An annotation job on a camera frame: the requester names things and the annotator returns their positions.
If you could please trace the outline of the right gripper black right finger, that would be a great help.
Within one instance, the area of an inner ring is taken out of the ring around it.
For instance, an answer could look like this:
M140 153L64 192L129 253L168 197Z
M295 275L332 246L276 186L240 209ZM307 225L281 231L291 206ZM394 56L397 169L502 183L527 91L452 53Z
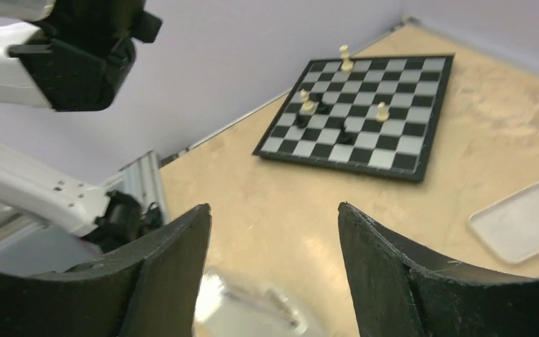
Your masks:
M346 202L338 213L361 336L539 337L539 278L452 259Z

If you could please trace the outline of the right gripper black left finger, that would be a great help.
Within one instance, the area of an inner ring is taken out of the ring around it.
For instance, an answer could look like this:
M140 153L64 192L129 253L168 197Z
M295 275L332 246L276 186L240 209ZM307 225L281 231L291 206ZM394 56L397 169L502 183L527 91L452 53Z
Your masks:
M63 273L0 273L0 336L192 335L211 233L200 204Z

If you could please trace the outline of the white phone case with phone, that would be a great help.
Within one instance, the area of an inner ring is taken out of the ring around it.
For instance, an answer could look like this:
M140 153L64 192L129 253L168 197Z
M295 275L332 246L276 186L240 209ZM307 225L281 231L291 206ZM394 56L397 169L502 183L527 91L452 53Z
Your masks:
M505 263L539 255L539 181L473 213L467 227Z

